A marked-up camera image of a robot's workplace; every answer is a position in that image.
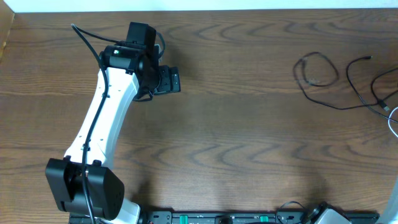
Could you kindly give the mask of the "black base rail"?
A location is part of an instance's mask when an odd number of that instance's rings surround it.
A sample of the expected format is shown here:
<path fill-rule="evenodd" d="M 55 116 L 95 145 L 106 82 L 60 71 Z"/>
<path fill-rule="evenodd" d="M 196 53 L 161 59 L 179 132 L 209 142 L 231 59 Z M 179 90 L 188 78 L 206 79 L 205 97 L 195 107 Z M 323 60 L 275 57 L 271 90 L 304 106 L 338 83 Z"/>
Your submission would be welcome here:
<path fill-rule="evenodd" d="M 376 223 L 378 213 L 353 213 L 345 214 L 351 223 Z M 275 213 L 176 213 L 168 211 L 148 212 L 141 215 L 137 223 L 147 224 L 217 224 L 217 223 L 305 223 L 304 212 L 277 212 Z M 90 218 L 81 215 L 70 215 L 69 224 L 91 223 Z"/>

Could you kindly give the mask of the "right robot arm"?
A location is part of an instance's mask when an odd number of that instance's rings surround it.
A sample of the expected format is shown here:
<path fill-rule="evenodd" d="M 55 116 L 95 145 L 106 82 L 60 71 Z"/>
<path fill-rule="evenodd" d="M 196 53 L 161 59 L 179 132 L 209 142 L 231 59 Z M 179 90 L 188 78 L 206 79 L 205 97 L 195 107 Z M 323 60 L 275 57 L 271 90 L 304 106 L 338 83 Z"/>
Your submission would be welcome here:
<path fill-rule="evenodd" d="M 303 223 L 313 224 L 354 224 L 355 222 L 364 223 L 365 219 L 375 224 L 397 223 L 397 181 L 391 192 L 390 199 L 382 215 L 370 217 L 349 218 L 347 214 L 337 210 L 335 207 L 325 203 L 319 204 L 303 219 Z"/>

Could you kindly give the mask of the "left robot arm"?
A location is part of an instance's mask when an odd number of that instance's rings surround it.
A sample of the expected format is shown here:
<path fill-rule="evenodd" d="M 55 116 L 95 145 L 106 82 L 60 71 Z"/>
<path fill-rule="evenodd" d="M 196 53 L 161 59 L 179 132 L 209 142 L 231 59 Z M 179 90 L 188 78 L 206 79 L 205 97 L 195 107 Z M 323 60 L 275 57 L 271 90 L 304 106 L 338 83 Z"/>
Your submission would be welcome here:
<path fill-rule="evenodd" d="M 63 159 L 45 168 L 57 208 L 88 223 L 138 223 L 138 204 L 112 171 L 124 118 L 134 101 L 180 91 L 177 67 L 160 65 L 163 49 L 109 45 L 101 52 L 95 94 Z"/>

